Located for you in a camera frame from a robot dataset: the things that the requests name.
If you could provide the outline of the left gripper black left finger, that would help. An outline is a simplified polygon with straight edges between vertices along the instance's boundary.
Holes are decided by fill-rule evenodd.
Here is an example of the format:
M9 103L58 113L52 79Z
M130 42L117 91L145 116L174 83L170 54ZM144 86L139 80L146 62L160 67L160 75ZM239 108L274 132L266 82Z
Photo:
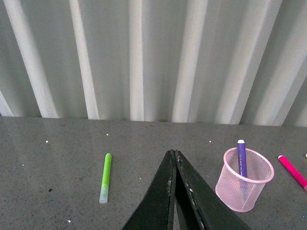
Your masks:
M143 200L124 225L124 230L172 230L177 166L174 150L165 154Z

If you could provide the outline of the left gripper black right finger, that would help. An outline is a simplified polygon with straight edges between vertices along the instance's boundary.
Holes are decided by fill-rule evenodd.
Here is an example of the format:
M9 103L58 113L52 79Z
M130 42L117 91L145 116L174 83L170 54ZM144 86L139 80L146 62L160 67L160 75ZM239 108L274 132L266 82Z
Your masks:
M249 230L178 150L176 206L181 230Z

